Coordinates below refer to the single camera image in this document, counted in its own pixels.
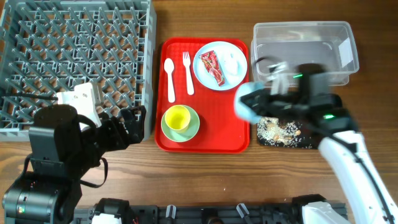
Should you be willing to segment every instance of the green indicator light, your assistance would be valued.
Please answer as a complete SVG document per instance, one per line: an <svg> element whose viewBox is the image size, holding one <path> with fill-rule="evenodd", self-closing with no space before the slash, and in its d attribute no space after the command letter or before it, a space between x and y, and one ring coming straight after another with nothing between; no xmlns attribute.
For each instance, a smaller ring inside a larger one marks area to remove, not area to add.
<svg viewBox="0 0 398 224"><path fill-rule="evenodd" d="M323 119L332 119L334 117L335 117L335 115L333 115L333 114L325 114L325 115L323 115Z"/></svg>
<svg viewBox="0 0 398 224"><path fill-rule="evenodd" d="M300 78L302 76L303 76L303 74L298 74L298 75L293 76L293 78Z"/></svg>

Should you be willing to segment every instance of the wood grain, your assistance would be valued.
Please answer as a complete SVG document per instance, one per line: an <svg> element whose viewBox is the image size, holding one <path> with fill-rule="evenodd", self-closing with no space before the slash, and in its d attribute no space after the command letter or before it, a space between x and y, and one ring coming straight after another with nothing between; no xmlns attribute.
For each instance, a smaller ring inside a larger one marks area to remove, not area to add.
<svg viewBox="0 0 398 224"><path fill-rule="evenodd" d="M167 0L154 1L154 5L155 94L159 50L171 37L238 38L249 46L258 22L349 22L360 70L348 85L336 87L335 92L358 120L374 164L393 199L398 200L398 1ZM0 192L5 192L31 149L28 142L0 142L0 148ZM133 205L182 206L284 202L294 196L320 193L330 200L346 202L318 151L260 146L254 126L250 146L239 155L169 154L157 148L152 134L146 142L105 157L109 179L100 189L83 187L78 204L81 208L103 197L129 200ZM84 179L101 182L102 175L103 168L99 167ZM3 220L0 210L0 223Z"/></svg>

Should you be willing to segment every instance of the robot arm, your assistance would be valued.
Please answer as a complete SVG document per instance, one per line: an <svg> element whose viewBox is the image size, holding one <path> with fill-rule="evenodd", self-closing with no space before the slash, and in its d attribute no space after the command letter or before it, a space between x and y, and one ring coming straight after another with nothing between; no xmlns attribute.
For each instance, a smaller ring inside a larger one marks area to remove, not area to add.
<svg viewBox="0 0 398 224"><path fill-rule="evenodd" d="M322 139L318 147L343 188L353 210L355 222L389 223L388 216L398 217L397 205L372 163L363 135L355 131L343 131L335 133L334 136L357 145L357 151L353 153L359 160L346 147L330 138Z"/></svg>
<svg viewBox="0 0 398 224"><path fill-rule="evenodd" d="M320 140L318 149L339 179L356 223L395 223L397 206L369 157L356 123L342 107L340 97L330 93L326 71L317 64L297 69L298 91L275 95L260 89L240 96L240 102L258 116L306 121L313 137ZM303 206L303 222L344 223L327 205L315 202Z"/></svg>
<svg viewBox="0 0 398 224"><path fill-rule="evenodd" d="M96 125L70 105L52 105L36 112L29 129L32 154L2 200L5 223L70 223L81 197L80 184L102 185L81 180L84 174L102 160L106 180L108 164L102 155L144 138L145 107L123 109L121 114L123 123L101 114L101 125ZM81 123L86 125L84 131ZM29 162L33 172L27 171Z"/></svg>

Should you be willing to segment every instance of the red tray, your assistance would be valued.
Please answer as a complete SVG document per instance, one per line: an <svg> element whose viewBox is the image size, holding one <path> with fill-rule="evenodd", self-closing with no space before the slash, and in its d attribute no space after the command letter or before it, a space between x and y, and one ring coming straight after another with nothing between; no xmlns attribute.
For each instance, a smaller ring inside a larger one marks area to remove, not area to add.
<svg viewBox="0 0 398 224"><path fill-rule="evenodd" d="M238 39L171 38L162 46L162 60L159 74L159 92L157 97L155 142L167 152L196 152L236 154L243 152L250 142L249 123L240 120L234 113L234 96L238 87L226 91L214 91L203 86L196 78L192 64L191 74L195 93L187 93L185 67L182 52L188 51L191 61L198 50L214 41L225 41L240 48L248 60L248 48ZM173 82L175 102L167 99L167 73L164 62L171 58L174 63ZM248 72L242 83L249 81ZM173 105L187 105L199 115L200 128L197 135L187 142L173 142L162 132L163 114Z"/></svg>

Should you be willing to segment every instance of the red snack wrapper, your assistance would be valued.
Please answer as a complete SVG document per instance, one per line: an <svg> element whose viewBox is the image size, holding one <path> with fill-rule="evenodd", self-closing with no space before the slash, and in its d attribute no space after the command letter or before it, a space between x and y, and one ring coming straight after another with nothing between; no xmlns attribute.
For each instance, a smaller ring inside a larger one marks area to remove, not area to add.
<svg viewBox="0 0 398 224"><path fill-rule="evenodd" d="M212 50L204 53L200 55L200 59L205 64L207 72L216 79L218 86L223 85L225 83L225 77L218 65L216 52Z"/></svg>

